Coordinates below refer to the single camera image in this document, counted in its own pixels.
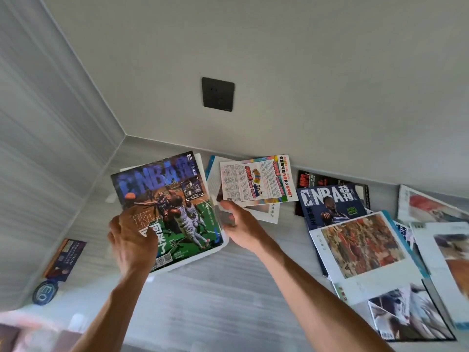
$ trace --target person's left hand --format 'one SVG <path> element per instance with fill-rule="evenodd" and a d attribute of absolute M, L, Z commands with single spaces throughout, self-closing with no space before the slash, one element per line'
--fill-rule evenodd
<path fill-rule="evenodd" d="M 122 275 L 135 271 L 148 274 L 158 254 L 158 237 L 155 231 L 149 227 L 146 237 L 138 232 L 132 218 L 134 210 L 131 207 L 109 222 L 111 231 L 107 238 Z"/>

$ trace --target basketball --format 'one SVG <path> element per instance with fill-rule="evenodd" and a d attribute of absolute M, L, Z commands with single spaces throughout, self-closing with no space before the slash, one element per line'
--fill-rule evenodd
<path fill-rule="evenodd" d="M 135 194 L 132 193 L 132 192 L 128 192 L 127 194 L 125 194 L 125 198 L 127 200 L 134 200 L 135 199 Z"/>

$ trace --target hand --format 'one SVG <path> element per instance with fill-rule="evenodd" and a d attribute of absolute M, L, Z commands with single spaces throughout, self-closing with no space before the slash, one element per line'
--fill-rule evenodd
<path fill-rule="evenodd" d="M 132 209 L 122 212 L 109 222 L 111 231 L 107 238 L 122 275 L 135 271 L 148 274 L 158 254 L 158 236 L 150 227 L 146 237 L 138 232 L 132 219 Z"/>
<path fill-rule="evenodd" d="M 232 201 L 220 201 L 224 209 L 233 214 L 235 226 L 223 225 L 230 238 L 243 248 L 257 253 L 263 244 L 273 242 L 252 214 Z"/>

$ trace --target round blue badge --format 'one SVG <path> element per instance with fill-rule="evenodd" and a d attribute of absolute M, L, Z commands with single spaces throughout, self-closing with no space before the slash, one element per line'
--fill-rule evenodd
<path fill-rule="evenodd" d="M 32 302 L 36 305 L 45 305 L 54 299 L 59 290 L 59 285 L 54 280 L 46 280 L 38 285 L 32 294 Z"/>

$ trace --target forearm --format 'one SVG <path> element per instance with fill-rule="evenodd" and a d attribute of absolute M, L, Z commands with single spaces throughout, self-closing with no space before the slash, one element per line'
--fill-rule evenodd
<path fill-rule="evenodd" d="M 366 321 L 284 254 L 273 240 L 262 244 L 256 255 L 318 352 L 392 351 Z"/>
<path fill-rule="evenodd" d="M 130 271 L 121 279 L 71 352 L 120 351 L 147 275 Z"/>

